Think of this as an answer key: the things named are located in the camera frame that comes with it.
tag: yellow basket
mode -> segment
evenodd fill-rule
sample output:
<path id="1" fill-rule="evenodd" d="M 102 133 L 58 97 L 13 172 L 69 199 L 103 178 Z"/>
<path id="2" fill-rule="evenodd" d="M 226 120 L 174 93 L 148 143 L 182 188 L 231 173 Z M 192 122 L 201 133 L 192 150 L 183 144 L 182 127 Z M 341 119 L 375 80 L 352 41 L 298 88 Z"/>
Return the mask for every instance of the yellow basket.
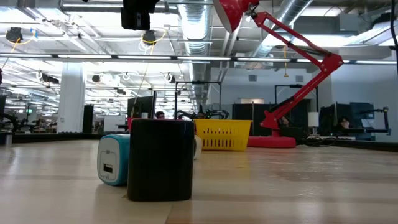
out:
<path id="1" fill-rule="evenodd" d="M 252 121 L 196 119 L 203 150 L 245 151 Z"/>

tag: black cylindrical container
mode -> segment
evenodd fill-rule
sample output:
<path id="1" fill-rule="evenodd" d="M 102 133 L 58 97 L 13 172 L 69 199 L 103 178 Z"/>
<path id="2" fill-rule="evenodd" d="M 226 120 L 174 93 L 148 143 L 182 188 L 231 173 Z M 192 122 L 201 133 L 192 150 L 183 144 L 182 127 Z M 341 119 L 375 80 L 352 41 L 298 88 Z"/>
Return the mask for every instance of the black cylindrical container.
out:
<path id="1" fill-rule="evenodd" d="M 190 199 L 194 141 L 193 122 L 133 120 L 128 198 L 137 202 Z"/>

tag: ductwork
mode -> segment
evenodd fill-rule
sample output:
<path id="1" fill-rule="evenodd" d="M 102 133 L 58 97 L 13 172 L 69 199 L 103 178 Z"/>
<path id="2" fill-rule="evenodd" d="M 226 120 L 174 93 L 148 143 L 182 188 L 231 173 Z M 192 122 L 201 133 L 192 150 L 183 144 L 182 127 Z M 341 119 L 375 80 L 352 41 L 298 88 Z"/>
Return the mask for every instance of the ductwork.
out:
<path id="1" fill-rule="evenodd" d="M 209 36 L 211 6 L 202 4 L 178 5 L 178 11 L 181 15 L 181 28 L 185 40 L 205 40 Z M 189 56 L 208 55 L 209 45 L 207 43 L 185 43 L 185 50 Z M 210 66 L 205 63 L 190 63 L 189 72 L 191 80 L 210 80 Z M 194 86 L 193 92 L 197 103 L 205 103 L 202 100 L 206 97 L 208 85 Z"/>
<path id="2" fill-rule="evenodd" d="M 276 12 L 276 16 L 274 16 L 277 20 L 281 21 L 283 24 L 292 26 L 297 18 L 303 13 L 303 11 L 312 3 L 313 0 L 284 0 L 280 5 L 280 10 Z M 273 22 L 270 20 L 266 20 L 265 24 L 267 27 L 271 29 L 277 29 Z M 267 45 L 267 40 L 272 38 L 270 35 L 265 35 L 262 43 L 257 46 L 255 51 L 251 54 L 251 57 L 255 58 L 264 58 L 268 55 L 268 53 L 272 50 L 274 46 Z M 257 63 L 246 63 L 244 68 L 253 69 Z"/>
<path id="3" fill-rule="evenodd" d="M 120 13 L 120 8 L 123 7 L 122 1 L 106 2 L 79 2 L 63 1 L 60 6 L 64 12 L 115 12 Z M 155 13 L 170 13 L 178 14 L 177 6 L 168 4 L 166 1 L 158 2 L 155 6 Z"/>

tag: white lamp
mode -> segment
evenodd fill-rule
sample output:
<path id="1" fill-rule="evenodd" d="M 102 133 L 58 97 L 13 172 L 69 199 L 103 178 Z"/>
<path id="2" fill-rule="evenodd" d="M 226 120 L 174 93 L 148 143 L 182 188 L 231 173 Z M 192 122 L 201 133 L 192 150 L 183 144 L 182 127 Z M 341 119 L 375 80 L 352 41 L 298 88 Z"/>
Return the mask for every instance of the white lamp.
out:
<path id="1" fill-rule="evenodd" d="M 312 134 L 317 134 L 317 128 L 319 127 L 318 112 L 308 112 L 308 127 L 312 128 Z"/>

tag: black camera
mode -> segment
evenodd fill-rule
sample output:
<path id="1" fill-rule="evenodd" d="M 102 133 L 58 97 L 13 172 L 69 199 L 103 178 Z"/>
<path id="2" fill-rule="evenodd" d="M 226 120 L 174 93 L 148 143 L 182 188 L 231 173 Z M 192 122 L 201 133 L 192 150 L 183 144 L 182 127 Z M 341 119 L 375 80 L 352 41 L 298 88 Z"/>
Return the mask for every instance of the black camera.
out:
<path id="1" fill-rule="evenodd" d="M 121 9 L 122 27 L 132 30 L 149 30 L 150 13 L 155 12 L 159 0 L 123 0 Z"/>

